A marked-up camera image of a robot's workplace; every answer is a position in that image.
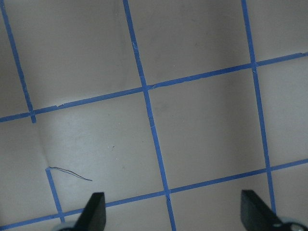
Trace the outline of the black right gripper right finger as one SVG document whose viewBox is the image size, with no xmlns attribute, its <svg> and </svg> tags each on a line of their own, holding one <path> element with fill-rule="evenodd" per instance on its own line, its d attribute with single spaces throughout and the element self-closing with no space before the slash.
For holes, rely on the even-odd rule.
<svg viewBox="0 0 308 231">
<path fill-rule="evenodd" d="M 289 230 L 253 190 L 241 191 L 241 222 L 247 231 Z"/>
</svg>

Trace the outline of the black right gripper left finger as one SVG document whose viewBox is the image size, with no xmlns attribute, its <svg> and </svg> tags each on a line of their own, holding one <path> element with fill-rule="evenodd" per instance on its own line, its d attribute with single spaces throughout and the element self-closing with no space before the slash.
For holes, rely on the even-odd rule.
<svg viewBox="0 0 308 231">
<path fill-rule="evenodd" d="M 72 231 L 103 231 L 106 225 L 104 192 L 93 193 Z"/>
</svg>

